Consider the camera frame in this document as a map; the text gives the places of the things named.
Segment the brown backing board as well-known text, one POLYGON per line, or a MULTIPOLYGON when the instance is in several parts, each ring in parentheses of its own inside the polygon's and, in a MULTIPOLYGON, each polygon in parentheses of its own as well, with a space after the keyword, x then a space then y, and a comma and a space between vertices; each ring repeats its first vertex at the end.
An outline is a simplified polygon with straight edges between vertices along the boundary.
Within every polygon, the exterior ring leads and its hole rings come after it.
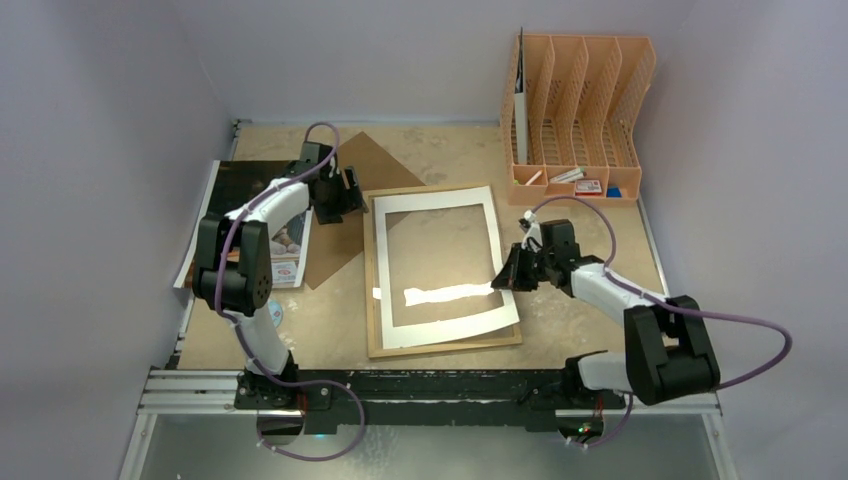
MULTIPOLYGON (((352 167, 362 190, 418 187, 423 182, 371 137, 361 132, 340 146, 341 167, 352 167)), ((352 212, 341 223, 310 229, 304 282, 312 290, 333 276, 364 249, 362 213, 352 212)))

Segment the clear acrylic sheet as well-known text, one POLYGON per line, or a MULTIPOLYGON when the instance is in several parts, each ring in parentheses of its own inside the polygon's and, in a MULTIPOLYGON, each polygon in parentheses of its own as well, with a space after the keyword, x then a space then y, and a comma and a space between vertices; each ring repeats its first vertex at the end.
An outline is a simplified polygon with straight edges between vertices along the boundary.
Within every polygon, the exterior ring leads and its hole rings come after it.
POLYGON ((489 229, 480 204, 386 215, 393 324, 407 326, 499 308, 489 229))

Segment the wooden picture frame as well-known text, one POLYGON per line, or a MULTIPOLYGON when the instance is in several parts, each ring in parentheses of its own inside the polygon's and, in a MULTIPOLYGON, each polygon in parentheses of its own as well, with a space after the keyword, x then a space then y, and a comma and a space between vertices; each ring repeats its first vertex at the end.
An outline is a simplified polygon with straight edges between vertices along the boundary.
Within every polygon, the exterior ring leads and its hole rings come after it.
POLYGON ((363 193, 366 342, 371 359, 448 354, 518 345, 519 315, 512 293, 500 290, 503 305, 486 312, 433 323, 396 327, 390 298, 386 215, 480 204, 485 212, 493 267, 503 266, 498 219, 491 187, 483 184, 421 186, 363 193))

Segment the cat photo print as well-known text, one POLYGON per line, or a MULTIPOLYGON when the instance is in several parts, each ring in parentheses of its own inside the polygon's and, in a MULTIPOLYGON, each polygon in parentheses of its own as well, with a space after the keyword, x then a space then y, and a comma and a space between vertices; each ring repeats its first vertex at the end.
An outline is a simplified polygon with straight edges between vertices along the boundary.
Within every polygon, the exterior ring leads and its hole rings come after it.
MULTIPOLYGON (((197 218, 241 209, 265 190, 271 180, 283 177, 287 166, 284 160, 213 161, 197 218)), ((312 212, 307 210, 269 234, 275 289, 302 285, 311 224, 312 212)))

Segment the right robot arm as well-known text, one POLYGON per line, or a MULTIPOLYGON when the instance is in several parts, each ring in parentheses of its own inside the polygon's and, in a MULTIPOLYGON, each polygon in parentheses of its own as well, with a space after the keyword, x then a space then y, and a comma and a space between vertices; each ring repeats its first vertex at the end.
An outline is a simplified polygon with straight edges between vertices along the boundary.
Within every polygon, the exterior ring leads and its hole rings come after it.
POLYGON ((492 289, 530 292, 547 283, 623 328, 623 352, 566 360, 561 392, 569 404, 584 407, 610 390, 655 405, 719 386, 718 361, 692 298, 659 299, 628 280, 611 280, 602 259, 582 254, 568 220, 528 215, 519 224, 524 237, 511 246, 492 289))

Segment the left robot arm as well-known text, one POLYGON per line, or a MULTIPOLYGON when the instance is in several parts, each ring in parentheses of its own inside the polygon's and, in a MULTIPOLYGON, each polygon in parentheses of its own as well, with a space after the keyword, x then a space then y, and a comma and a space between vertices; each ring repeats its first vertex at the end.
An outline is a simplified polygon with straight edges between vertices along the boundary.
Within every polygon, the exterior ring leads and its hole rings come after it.
POLYGON ((279 339, 268 307, 272 290, 271 235, 312 211, 320 224, 340 223, 364 210, 353 168, 340 168, 338 148, 304 141, 298 160, 249 201, 198 225, 192 290, 224 318, 245 355, 246 372, 263 378, 259 395, 272 408, 297 399, 290 350, 279 339))

